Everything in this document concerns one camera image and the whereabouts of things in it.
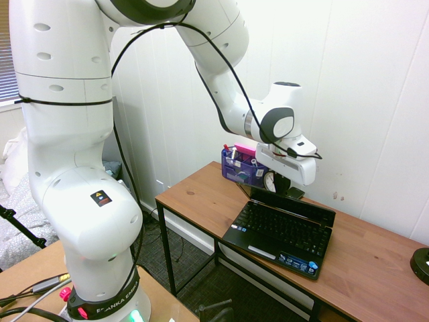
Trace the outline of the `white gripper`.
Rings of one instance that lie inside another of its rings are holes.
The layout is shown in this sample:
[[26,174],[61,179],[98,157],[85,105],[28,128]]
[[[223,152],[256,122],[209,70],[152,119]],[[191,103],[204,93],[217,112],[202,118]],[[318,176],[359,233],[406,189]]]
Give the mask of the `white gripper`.
[[276,156],[268,145],[260,143],[256,145],[255,157],[259,163],[302,186],[312,184],[316,178],[316,161],[312,158],[296,160]]

